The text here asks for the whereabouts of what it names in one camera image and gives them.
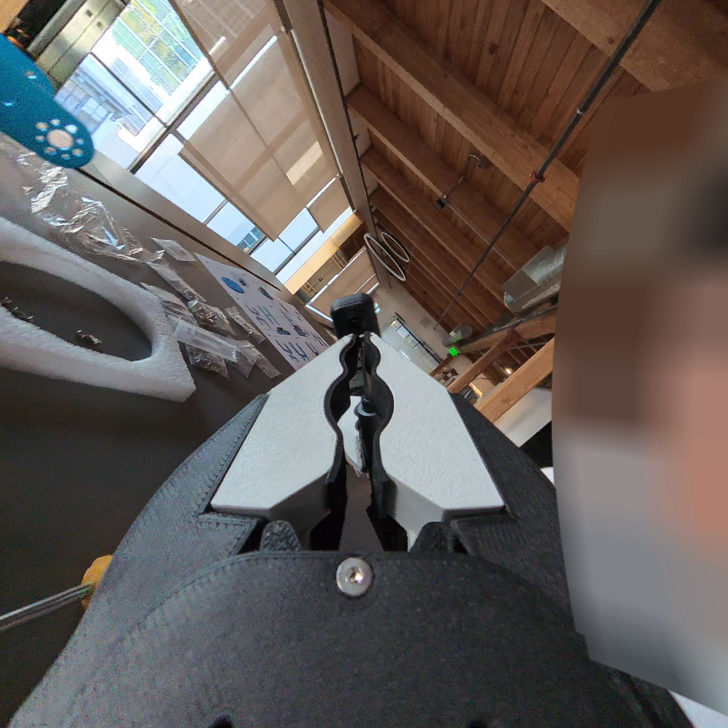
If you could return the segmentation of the yellow handled screwdriver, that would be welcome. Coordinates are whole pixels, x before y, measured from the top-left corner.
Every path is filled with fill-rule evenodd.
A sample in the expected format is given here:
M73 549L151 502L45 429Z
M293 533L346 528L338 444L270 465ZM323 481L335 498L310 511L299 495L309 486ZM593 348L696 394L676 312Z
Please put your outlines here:
M24 624L36 622L67 607L80 606L84 610L88 609L112 559L111 554L101 556L95 559L86 569L79 584L2 614L1 632L7 632Z

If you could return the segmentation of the small beige roller blind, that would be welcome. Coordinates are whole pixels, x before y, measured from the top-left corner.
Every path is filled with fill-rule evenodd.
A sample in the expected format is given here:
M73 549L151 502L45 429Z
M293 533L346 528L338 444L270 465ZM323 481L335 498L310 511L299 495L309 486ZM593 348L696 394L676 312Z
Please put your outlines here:
M306 209L322 232L331 228L341 215L349 216L351 214L350 201L341 178L332 179L307 205Z

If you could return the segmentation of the printed instruction sheet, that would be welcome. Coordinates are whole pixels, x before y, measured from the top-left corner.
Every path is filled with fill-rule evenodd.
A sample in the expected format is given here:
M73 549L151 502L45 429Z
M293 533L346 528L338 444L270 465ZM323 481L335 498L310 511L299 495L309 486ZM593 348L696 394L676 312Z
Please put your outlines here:
M241 268L196 255L232 296L235 306L295 370L329 347L299 310L284 302L259 279Z

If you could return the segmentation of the pile of small screw bags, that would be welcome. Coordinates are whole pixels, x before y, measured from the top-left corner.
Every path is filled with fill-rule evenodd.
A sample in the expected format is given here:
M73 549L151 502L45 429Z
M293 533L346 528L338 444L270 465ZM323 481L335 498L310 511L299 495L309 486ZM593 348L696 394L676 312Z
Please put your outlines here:
M237 306L220 308L209 303L181 277L169 260L191 265L195 257L177 241L151 238L157 251L146 263L168 286L141 286L162 306L173 335L196 369L228 377L229 366L248 377L254 367L268 378L280 376L257 347L266 337L246 320Z

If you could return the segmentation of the crumpled clear plastic bag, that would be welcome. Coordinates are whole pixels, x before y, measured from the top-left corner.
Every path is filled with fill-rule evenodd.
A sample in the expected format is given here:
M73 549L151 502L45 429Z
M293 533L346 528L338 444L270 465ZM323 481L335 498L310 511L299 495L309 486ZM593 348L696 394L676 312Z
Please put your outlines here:
M41 159L11 138L1 141L2 217L61 247L116 260L156 263L164 252L140 242L85 190L75 170Z

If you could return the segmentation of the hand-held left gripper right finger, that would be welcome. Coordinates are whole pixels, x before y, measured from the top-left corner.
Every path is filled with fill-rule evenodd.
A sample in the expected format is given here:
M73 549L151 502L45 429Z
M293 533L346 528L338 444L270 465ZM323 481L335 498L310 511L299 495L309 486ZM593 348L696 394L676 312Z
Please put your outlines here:
M362 454L368 515L387 551L430 523L503 515L507 505L448 390L374 333L362 336Z

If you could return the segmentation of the dark desk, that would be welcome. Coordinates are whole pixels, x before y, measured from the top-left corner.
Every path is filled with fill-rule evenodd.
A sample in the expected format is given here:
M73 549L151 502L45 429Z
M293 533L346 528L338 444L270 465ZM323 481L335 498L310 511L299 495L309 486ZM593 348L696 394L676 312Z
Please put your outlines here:
M171 203L143 189L131 174L101 165L97 172L61 171L40 217L31 200L49 189L41 163L2 138L2 217L133 285L173 291L141 260L90 251L77 235L52 224L68 219L83 198L103 205L148 250L152 238L174 240L190 253L246 270L282 301L295 304L260 264ZM77 331L100 339L103 353L142 359L149 341L102 297L41 271L2 262L2 296L39 328L77 344ZM258 366L227 378L191 369L196 392L185 403L90 387L2 369L2 614L67 590L93 560L116 549L154 492L198 446L273 385ZM40 682L82 615L80 604L2 633L2 726Z

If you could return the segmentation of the large beige roller blind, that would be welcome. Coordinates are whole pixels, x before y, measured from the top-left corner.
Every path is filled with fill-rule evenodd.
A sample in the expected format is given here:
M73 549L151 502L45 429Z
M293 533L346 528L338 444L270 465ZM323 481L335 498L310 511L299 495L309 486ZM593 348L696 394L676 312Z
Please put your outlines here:
M337 168L287 40L265 23L214 55L223 99L181 156L269 238L337 176Z

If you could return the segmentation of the ceiling sprinkler pipe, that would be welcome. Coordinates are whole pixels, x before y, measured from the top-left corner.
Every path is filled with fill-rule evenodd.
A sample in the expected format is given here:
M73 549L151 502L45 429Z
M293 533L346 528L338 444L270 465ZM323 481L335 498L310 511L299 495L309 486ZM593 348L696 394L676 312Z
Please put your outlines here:
M471 268L471 270L468 272L467 277L464 279L464 282L460 285L457 292L453 295L450 302L447 304L446 308L444 309L444 313L441 314L441 316L436 320L436 325L439 325L444 321L445 315L447 315L450 312L450 309L453 307L453 305L456 303L457 299L464 293L464 289L466 286L470 283L472 278L474 278L475 273L478 271L478 268L483 264L483 262L487 259L488 255L492 251L492 249L496 246L496 243L499 242L502 235L505 233L505 231L508 229L509 225L512 223L515 215L518 213L518 211L522 208L522 206L525 204L526 200L531 196L533 190L544 183L545 181L545 173L551 166L551 164L555 161L557 158L560 150L563 148L566 141L569 141L569 138L573 134L575 128L579 125L585 114L590 110L591 106L594 104L595 99L599 94L601 93L602 89L606 85L607 81L612 77L614 74L614 71L620 65L622 59L626 55L626 53L631 49L634 42L639 37L640 33L642 32L644 26L650 21L653 14L656 12L657 8L661 5L661 1L648 1L642 10L640 11L639 15L636 17L634 22L632 23L629 30L626 32L620 43L617 45L616 49L610 56L609 60L607 61L604 69L600 73L600 75L596 78L596 81L593 83L593 85L590 87L589 92L587 95L583 98L581 104L579 104L569 120L568 124L565 126L563 131L560 133L557 141L549 150L548 155L545 157L543 162L541 163L541 166L539 166L537 169L535 169L530 178L529 183L525 187L525 189L522 191L521 195L518 197L517 202L513 205L510 212L505 217L505 220L498 228L496 234L492 237L491 241L487 244L487 247L485 248L484 252L482 252L478 258L478 260L475 262L474 266Z

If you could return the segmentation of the person's white shirt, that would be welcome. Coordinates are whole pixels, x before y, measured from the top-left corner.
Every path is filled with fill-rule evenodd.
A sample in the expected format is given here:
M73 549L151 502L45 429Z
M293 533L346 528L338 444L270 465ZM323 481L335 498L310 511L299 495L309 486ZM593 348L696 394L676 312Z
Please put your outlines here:
M695 702L685 696L670 693L695 727L727 727L727 715Z

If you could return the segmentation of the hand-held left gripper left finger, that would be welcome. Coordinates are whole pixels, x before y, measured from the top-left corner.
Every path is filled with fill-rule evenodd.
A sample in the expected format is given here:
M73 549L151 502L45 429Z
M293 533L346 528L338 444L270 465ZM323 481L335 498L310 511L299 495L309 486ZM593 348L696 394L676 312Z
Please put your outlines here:
M350 408L358 345L349 334L267 396L211 500L219 513L324 518L346 494L339 420Z

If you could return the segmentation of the white foam packing frame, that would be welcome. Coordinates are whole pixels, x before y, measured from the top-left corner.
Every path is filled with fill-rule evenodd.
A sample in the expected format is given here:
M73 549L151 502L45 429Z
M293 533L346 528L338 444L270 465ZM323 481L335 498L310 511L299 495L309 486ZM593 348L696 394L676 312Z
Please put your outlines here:
M71 344L2 309L2 367L181 403L196 391L165 311L151 293L5 218L1 260L97 294L126 314L151 345L149 357L127 360Z

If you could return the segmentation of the large window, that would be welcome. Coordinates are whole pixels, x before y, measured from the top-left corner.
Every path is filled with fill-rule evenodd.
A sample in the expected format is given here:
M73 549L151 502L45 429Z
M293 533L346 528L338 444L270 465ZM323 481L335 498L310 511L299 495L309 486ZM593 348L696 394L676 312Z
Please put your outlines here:
M290 45L309 95L274 3L124 5L60 87L58 102L86 124L100 154L250 254L292 290L298 272L351 214L322 232L305 207L271 239L181 156L192 132L225 94L223 71L216 70L213 57L226 54L221 50L226 40L236 46L268 23L278 40Z

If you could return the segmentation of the silver air duct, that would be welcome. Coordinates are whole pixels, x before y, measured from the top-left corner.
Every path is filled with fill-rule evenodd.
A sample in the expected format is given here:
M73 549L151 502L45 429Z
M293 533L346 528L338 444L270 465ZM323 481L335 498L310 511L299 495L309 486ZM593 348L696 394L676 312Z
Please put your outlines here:
M523 312L559 293L568 244L546 245L503 284L504 303L513 313Z

